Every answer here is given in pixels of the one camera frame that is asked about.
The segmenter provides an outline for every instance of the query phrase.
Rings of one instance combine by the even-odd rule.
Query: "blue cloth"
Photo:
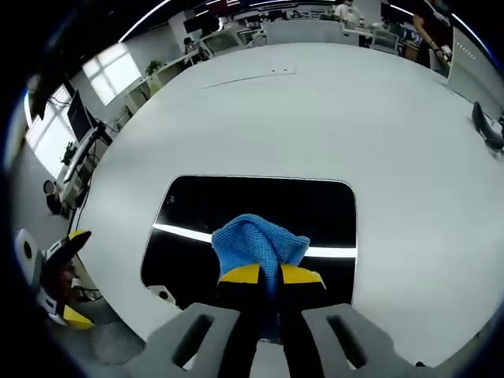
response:
[[[309,239],[252,214],[231,220],[212,234],[212,246],[220,262],[220,276],[240,266],[259,264],[265,273],[266,292],[276,297],[278,264],[298,265]]]

